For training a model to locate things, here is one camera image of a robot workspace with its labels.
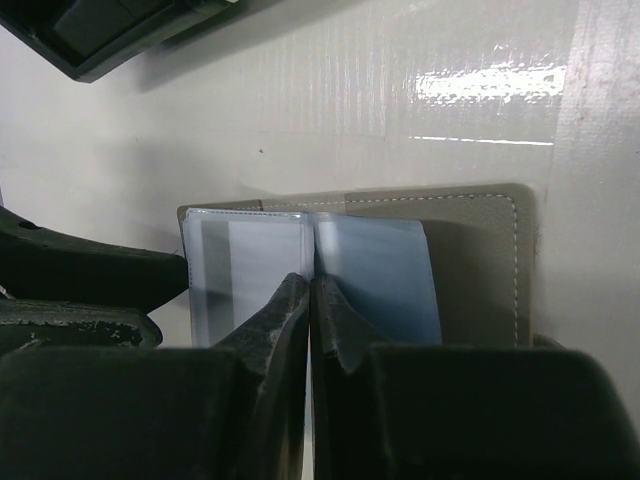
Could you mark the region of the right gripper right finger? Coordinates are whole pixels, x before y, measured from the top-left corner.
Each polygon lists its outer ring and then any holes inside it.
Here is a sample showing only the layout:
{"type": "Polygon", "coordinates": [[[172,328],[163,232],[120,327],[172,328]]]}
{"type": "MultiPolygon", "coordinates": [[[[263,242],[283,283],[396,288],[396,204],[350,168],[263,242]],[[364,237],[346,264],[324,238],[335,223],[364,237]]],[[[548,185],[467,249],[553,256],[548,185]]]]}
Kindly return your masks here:
{"type": "Polygon", "coordinates": [[[310,309],[316,478],[638,477],[638,438],[591,357],[393,342],[329,277],[310,309]]]}

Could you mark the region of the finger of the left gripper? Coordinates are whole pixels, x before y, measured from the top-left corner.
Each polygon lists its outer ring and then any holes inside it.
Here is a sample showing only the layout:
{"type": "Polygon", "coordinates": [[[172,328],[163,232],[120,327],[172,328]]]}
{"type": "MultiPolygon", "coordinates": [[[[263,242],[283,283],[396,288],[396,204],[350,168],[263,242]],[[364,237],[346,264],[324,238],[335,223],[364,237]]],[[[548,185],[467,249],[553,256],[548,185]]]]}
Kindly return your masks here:
{"type": "Polygon", "coordinates": [[[16,299],[162,306],[186,290],[186,260],[62,234],[2,208],[1,286],[16,299]]]}
{"type": "Polygon", "coordinates": [[[38,347],[155,348],[160,328],[137,309],[70,302],[3,300],[1,353],[38,347]]]}

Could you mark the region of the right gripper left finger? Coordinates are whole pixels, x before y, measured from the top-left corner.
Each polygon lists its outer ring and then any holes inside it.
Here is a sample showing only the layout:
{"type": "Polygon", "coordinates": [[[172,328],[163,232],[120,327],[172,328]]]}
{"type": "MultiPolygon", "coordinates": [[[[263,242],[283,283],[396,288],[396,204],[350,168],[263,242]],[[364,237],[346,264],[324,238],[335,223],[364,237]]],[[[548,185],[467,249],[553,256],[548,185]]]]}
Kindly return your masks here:
{"type": "Polygon", "coordinates": [[[5,479],[298,479],[309,286],[210,348],[49,347],[1,362],[5,479]]]}

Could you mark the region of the grey leather card holder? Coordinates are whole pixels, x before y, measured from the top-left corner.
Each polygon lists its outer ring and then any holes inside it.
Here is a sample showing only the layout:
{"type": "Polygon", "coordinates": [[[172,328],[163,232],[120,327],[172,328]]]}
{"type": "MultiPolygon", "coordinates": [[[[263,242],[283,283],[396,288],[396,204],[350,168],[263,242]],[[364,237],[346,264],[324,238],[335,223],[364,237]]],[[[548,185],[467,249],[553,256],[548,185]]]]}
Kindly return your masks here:
{"type": "Polygon", "coordinates": [[[290,273],[331,277],[382,335],[529,346],[535,200],[523,185],[355,191],[185,205],[193,343],[257,313],[290,273]]]}

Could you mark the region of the black white three-bin tray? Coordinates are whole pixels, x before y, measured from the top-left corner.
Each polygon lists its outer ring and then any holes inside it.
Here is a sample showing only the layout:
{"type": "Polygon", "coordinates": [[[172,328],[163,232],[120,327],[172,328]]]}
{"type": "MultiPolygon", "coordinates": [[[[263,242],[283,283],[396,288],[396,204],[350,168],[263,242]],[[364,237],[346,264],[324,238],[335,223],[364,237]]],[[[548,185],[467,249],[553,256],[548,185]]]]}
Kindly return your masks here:
{"type": "Polygon", "coordinates": [[[92,83],[235,1],[2,0],[1,26],[70,79],[92,83]]]}

